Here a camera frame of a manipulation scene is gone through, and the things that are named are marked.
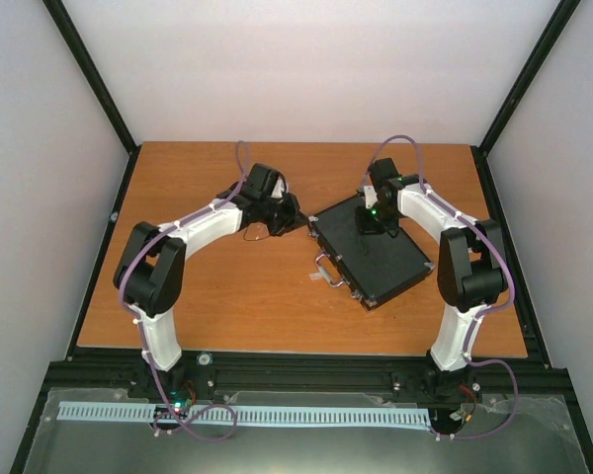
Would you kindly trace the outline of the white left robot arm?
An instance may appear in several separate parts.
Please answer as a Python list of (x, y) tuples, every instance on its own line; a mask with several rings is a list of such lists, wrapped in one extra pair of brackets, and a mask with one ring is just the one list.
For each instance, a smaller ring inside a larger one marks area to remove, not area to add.
[(150, 383), (164, 397), (179, 395), (186, 373), (175, 364), (182, 355), (173, 308), (187, 260), (212, 242), (260, 223), (273, 237), (306, 222), (285, 176), (255, 164), (240, 181), (199, 210), (178, 220), (153, 225), (142, 221), (131, 230), (113, 284), (120, 305), (138, 327), (142, 357), (153, 365)]

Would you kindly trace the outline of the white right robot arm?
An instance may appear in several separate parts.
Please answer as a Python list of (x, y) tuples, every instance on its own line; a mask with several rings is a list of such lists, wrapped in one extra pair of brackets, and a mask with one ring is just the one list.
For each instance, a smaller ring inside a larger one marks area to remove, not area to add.
[(401, 175), (392, 159), (374, 159), (360, 186), (355, 211), (367, 235), (399, 233), (409, 218), (438, 244), (437, 284), (445, 309), (430, 356), (441, 371), (465, 368), (484, 315), (504, 291), (513, 290), (502, 231), (493, 220), (475, 219), (441, 198), (417, 174)]

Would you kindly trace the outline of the black aluminium frame rail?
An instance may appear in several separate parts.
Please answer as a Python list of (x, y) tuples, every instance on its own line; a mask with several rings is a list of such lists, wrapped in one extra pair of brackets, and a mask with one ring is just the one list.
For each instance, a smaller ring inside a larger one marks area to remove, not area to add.
[(201, 400), (218, 401), (240, 391), (364, 393), (386, 401), (418, 406), (456, 406), (493, 394), (560, 395), (575, 401), (566, 370), (513, 360), (513, 374), (502, 366), (473, 368), (438, 382), (420, 358), (293, 357), (218, 354), (201, 366), (185, 355), (172, 370), (151, 374), (137, 355), (80, 354), (52, 363), (41, 392), (59, 388), (121, 388), (132, 398), (159, 400), (161, 384), (169, 398), (195, 391)]

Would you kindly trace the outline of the black poker set case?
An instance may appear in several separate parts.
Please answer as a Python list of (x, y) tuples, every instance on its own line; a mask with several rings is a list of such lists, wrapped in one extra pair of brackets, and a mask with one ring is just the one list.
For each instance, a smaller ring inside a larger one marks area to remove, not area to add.
[(320, 247), (314, 260), (332, 288), (346, 286), (367, 311), (386, 304), (428, 277), (435, 264), (404, 231), (363, 234), (355, 210), (360, 196), (346, 198), (309, 218), (308, 234)]

